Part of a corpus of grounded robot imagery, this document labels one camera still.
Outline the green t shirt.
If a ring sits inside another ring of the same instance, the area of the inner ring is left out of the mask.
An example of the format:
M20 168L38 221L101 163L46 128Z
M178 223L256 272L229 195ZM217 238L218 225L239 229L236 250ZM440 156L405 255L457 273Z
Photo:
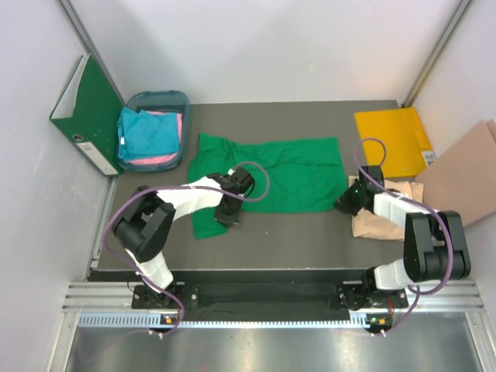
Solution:
M202 133L188 167L188 182L216 172L226 174L237 164L253 175L253 198L270 186L263 200L244 202L244 212L326 212L348 187L335 137L240 144Z

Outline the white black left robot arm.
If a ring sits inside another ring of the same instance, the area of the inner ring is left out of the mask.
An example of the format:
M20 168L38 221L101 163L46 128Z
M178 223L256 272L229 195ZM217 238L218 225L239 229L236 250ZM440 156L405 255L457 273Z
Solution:
M154 191L141 195L112 224L112 233L138 268L159 307L175 300L173 274L162 249L173 222L202 209L213 208L213 220L223 228L239 223L243 201L255 180L242 167L228 174L214 173L187 184L184 189Z

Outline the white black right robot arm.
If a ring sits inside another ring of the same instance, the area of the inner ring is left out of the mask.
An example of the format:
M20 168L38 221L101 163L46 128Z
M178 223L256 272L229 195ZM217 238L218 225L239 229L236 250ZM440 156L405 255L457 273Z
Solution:
M367 269L360 294L377 307L405 288L426 281L462 280L471 271L470 255L460 214L438 211L387 188L381 167L365 166L337 198L334 208L354 217L368 212L387 219L404 232L403 256Z

